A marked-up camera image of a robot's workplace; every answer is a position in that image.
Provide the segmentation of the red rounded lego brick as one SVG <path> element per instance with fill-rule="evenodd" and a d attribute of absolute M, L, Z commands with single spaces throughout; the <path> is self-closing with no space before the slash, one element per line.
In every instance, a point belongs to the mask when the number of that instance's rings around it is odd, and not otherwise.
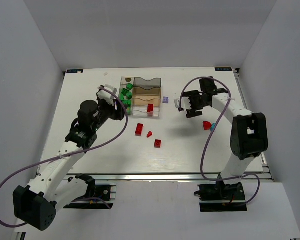
<path fill-rule="evenodd" d="M 205 131 L 210 130 L 211 127 L 212 127 L 212 124 L 211 124 L 209 121 L 203 121 L 203 122 L 202 122 L 202 125 L 203 125 L 203 129 L 204 129 Z"/>

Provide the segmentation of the green 2x4 lego brick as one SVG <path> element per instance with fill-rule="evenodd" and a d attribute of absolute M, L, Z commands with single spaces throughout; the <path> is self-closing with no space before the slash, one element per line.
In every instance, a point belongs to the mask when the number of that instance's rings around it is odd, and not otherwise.
<path fill-rule="evenodd" d="M 126 100 L 123 101 L 123 104 L 127 105 L 128 107 L 131 106 L 131 103 L 132 103 L 132 101 L 129 100 L 129 99 L 126 99 Z"/>

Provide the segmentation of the green lego brick carried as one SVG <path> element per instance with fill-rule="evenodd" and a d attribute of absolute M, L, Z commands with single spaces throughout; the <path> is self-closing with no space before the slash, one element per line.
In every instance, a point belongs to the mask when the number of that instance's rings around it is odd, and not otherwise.
<path fill-rule="evenodd" d="M 122 90 L 121 90 L 121 94 L 124 95 L 124 96 L 126 96 L 129 92 L 130 91 L 126 88 L 122 88 Z"/>

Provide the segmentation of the green upside-down 2x2 lego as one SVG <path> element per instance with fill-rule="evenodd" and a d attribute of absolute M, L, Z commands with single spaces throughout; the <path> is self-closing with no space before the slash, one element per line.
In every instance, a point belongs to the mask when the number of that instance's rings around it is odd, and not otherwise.
<path fill-rule="evenodd" d="M 126 88 L 130 91 L 134 87 L 133 84 L 129 83 L 126 85 Z"/>

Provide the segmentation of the red 2x4 lego brick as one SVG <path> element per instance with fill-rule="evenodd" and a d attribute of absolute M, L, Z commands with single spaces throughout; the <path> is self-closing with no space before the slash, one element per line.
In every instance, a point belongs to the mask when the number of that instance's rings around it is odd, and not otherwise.
<path fill-rule="evenodd" d="M 143 132 L 144 124 L 143 123 L 138 123 L 135 129 L 135 135 L 136 136 L 141 136 Z"/>

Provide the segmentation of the red 2x2 lego brick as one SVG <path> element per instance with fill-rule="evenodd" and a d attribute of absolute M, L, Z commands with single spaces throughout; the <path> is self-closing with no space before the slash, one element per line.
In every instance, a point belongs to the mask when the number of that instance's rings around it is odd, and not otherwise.
<path fill-rule="evenodd" d="M 162 144 L 162 141 L 160 139 L 156 139 L 154 141 L 154 147 L 155 148 L 160 148 L 161 147 L 161 144 Z"/>

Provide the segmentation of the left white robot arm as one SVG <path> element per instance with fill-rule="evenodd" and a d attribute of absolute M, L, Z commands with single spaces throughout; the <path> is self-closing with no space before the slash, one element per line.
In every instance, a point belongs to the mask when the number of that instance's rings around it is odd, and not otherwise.
<path fill-rule="evenodd" d="M 101 126 L 109 119 L 121 121 L 125 112 L 125 106 L 113 96 L 82 102 L 57 159 L 49 162 L 27 186 L 14 190 L 14 215 L 44 231 L 64 206 L 77 198 L 92 197 L 95 180 L 87 174 L 76 176 L 64 186 L 60 184 L 97 140 Z"/>

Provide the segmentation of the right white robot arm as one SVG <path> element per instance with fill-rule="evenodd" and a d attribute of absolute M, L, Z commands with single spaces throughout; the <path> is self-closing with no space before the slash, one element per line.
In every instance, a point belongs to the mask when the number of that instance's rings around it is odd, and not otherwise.
<path fill-rule="evenodd" d="M 251 162 L 269 147 L 266 116 L 238 104 L 232 97 L 229 87 L 220 80 L 203 76 L 197 77 L 196 80 L 200 83 L 200 90 L 183 89 L 179 99 L 175 100 L 178 110 L 186 111 L 188 119 L 201 116 L 205 107 L 211 107 L 220 113 L 215 128 L 210 132 L 204 145 L 200 173 L 207 181 L 222 182 L 225 185 L 238 184 L 242 178 L 247 177 L 246 170 Z M 205 175 L 204 160 L 209 143 L 222 118 L 231 123 L 229 139 L 231 155 L 218 177 L 211 178 Z"/>

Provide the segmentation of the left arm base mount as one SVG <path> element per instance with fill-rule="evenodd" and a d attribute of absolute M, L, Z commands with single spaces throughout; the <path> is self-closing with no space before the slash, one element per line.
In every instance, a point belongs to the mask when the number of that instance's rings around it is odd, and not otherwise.
<path fill-rule="evenodd" d="M 99 184 L 87 174 L 78 174 L 69 177 L 68 182 L 81 180 L 87 185 L 85 195 L 77 197 L 74 201 L 64 206 L 64 209 L 84 210 L 111 210 L 116 199 L 117 186 L 112 184 Z"/>

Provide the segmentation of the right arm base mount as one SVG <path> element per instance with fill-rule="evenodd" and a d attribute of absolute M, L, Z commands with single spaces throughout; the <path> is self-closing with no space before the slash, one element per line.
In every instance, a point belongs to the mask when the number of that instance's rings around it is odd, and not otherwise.
<path fill-rule="evenodd" d="M 247 212 L 246 196 L 243 185 L 201 184 L 194 195 L 199 198 L 200 212 Z"/>

